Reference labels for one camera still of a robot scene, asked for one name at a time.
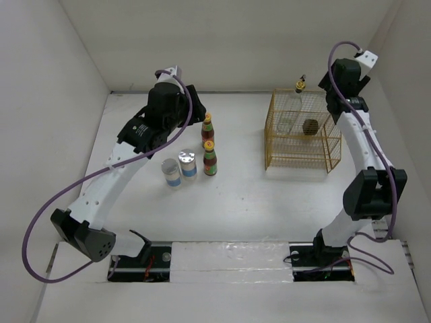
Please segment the red sauce bottle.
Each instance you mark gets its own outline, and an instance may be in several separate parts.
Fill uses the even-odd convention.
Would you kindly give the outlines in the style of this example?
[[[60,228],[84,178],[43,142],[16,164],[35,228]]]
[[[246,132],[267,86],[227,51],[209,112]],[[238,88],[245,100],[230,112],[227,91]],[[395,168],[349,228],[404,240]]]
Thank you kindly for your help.
[[[205,113],[205,119],[201,127],[201,142],[205,145],[207,141],[214,141],[214,129],[212,124],[212,117],[209,112]]]
[[[213,141],[206,141],[204,143],[205,153],[203,156],[203,165],[204,173],[208,176],[214,176],[218,171],[217,157],[214,147],[215,145]]]

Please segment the blue-label salt jar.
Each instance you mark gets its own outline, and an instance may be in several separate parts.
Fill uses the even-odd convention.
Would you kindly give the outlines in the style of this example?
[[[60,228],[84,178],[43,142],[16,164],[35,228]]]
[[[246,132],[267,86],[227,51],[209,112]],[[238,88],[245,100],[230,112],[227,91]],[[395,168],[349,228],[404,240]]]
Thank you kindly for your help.
[[[172,189],[180,188],[181,174],[178,163],[175,159],[165,159],[162,162],[161,170],[169,187],[171,187]]]
[[[192,149],[182,149],[178,154],[178,161],[185,180],[195,180],[197,177],[195,152]]]

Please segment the dark oil glass bottle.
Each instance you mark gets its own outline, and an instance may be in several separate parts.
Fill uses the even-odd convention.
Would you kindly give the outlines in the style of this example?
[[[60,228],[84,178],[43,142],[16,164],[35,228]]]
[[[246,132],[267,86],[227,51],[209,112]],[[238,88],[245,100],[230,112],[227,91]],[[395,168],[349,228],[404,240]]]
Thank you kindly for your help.
[[[275,126],[278,135],[289,135],[301,112],[310,112],[317,98],[314,92],[304,92],[306,89],[306,76],[302,75],[296,82],[294,90],[288,92],[284,103],[277,110],[277,122]]]

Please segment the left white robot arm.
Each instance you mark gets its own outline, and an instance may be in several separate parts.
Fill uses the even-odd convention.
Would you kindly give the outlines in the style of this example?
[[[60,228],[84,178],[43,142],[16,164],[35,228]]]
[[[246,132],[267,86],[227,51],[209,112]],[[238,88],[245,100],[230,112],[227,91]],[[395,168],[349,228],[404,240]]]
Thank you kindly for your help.
[[[143,236],[125,238],[104,228],[116,200],[138,170],[167,143],[178,127],[203,121],[206,109],[194,85],[182,92],[178,85],[160,82],[150,90],[147,104],[122,128],[107,160],[107,172],[97,175],[84,193],[65,210],[56,209],[51,223],[70,246],[100,262],[124,254],[134,266],[150,260]]]

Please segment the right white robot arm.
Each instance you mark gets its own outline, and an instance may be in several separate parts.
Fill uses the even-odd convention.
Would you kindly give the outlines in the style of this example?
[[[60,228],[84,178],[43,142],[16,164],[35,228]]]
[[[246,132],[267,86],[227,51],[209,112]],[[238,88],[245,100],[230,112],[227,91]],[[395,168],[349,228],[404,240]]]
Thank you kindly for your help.
[[[405,170],[396,169],[382,152],[360,92],[370,78],[362,74],[359,59],[329,62],[319,87],[326,93],[327,109],[344,136],[354,161],[355,177],[343,194],[336,218],[313,240],[312,259],[324,268],[344,262],[342,256],[356,236],[373,220],[396,217],[397,204],[407,183]]]

